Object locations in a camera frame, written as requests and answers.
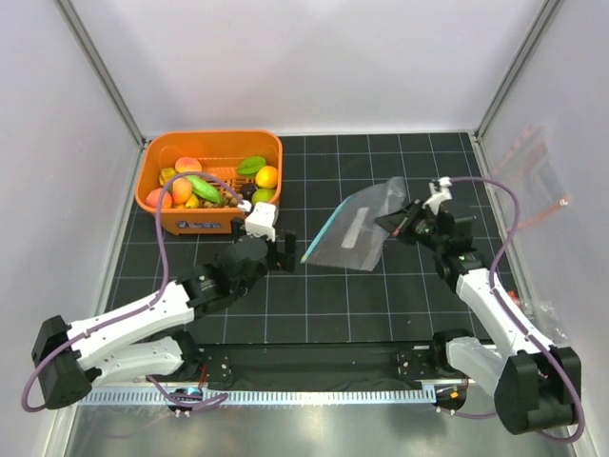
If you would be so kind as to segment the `clear zip top bag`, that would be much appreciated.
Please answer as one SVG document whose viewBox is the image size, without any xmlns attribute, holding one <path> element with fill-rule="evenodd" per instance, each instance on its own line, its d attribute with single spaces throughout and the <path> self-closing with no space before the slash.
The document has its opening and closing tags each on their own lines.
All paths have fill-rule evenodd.
<svg viewBox="0 0 609 457">
<path fill-rule="evenodd" d="M 406 197 L 402 177 L 361 189 L 344 199 L 312 240 L 301 262 L 371 271 L 389 233 L 376 219 L 399 210 Z"/>
</svg>

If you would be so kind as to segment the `green pear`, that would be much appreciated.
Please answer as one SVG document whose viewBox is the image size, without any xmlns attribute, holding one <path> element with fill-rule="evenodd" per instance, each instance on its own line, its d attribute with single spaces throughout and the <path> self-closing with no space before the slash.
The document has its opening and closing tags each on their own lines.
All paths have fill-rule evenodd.
<svg viewBox="0 0 609 457">
<path fill-rule="evenodd" d="M 258 203 L 270 203 L 274 198 L 275 190 L 274 189 L 265 189 L 260 188 L 254 191 L 251 196 L 251 203 L 256 205 Z"/>
</svg>

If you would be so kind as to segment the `brown longan bunch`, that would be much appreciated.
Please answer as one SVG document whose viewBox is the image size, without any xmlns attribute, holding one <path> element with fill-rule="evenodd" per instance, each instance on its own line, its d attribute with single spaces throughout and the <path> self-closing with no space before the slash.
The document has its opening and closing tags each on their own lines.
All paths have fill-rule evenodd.
<svg viewBox="0 0 609 457">
<path fill-rule="evenodd" d="M 203 197 L 199 197 L 199 202 L 200 207 L 203 209 L 237 208 L 239 204 L 237 198 L 224 190 L 220 191 L 220 200 L 218 202 L 212 202 Z"/>
</svg>

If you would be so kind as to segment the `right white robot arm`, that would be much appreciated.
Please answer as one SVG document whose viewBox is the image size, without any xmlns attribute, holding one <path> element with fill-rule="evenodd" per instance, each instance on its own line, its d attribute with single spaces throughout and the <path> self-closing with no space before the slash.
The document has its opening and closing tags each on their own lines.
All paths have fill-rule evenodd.
<svg viewBox="0 0 609 457">
<path fill-rule="evenodd" d="M 431 370 L 441 377 L 467 375 L 492 397 L 497 416 L 512 434 L 585 427 L 581 404 L 581 362 L 571 348 L 559 348 L 514 303 L 483 254 L 473 245 L 475 218 L 453 201 L 431 209 L 421 200 L 376 218 L 390 236 L 421 244 L 434 254 L 441 279 L 474 312 L 495 344 L 487 349 L 464 330 L 433 337 Z"/>
</svg>

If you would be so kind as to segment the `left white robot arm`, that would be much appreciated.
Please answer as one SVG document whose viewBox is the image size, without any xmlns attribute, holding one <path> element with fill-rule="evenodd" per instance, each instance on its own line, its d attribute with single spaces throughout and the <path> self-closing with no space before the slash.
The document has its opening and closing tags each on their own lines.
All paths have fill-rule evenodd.
<svg viewBox="0 0 609 457">
<path fill-rule="evenodd" d="M 36 410 L 29 403 L 34 385 L 42 407 L 56 410 L 131 377 L 197 377 L 201 353 L 183 327 L 231 307 L 271 271 L 295 268 L 296 232 L 233 219 L 231 235 L 232 243 L 212 262 L 174 281 L 163 278 L 149 296 L 81 321 L 67 323 L 60 315 L 45 320 L 31 351 L 34 372 L 22 393 L 23 410 Z"/>
</svg>

